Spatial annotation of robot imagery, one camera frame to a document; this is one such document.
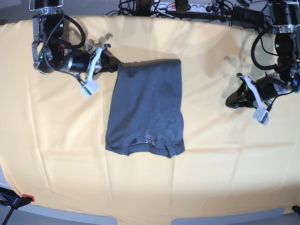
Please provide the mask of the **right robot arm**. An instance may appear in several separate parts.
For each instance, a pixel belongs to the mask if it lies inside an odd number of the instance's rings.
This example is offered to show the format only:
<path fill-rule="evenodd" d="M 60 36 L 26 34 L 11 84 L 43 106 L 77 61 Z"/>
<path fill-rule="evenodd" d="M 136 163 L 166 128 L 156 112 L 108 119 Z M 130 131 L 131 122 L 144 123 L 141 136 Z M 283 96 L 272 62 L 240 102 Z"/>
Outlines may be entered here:
<path fill-rule="evenodd" d="M 86 44 L 83 27 L 61 10 L 63 4 L 62 0 L 29 1 L 29 10 L 37 13 L 32 20 L 33 67 L 42 74 L 69 74 L 82 85 L 98 73 L 117 71 L 120 61 L 109 51 L 110 44 L 97 49 Z M 80 43 L 76 45 L 65 39 L 65 26 L 70 23 L 81 36 Z"/>

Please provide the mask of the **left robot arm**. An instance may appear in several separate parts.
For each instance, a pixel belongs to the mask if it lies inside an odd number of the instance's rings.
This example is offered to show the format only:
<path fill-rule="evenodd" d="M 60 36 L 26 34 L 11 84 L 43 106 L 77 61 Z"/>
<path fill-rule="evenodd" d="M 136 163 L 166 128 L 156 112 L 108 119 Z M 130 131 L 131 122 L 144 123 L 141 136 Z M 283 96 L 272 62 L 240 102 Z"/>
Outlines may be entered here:
<path fill-rule="evenodd" d="M 275 100 L 284 95 L 300 91 L 300 2 L 298 0 L 269 0 L 268 6 L 274 21 L 258 34 L 251 47 L 251 59 L 254 65 L 263 71 L 274 70 L 256 81 L 250 81 L 258 96 L 246 83 L 246 76 L 237 77 L 242 81 L 240 87 L 225 102 L 229 108 L 254 108 L 259 104 L 267 106 L 270 111 Z M 276 29 L 275 49 L 276 64 L 263 66 L 255 58 L 256 46 L 268 31 Z"/>

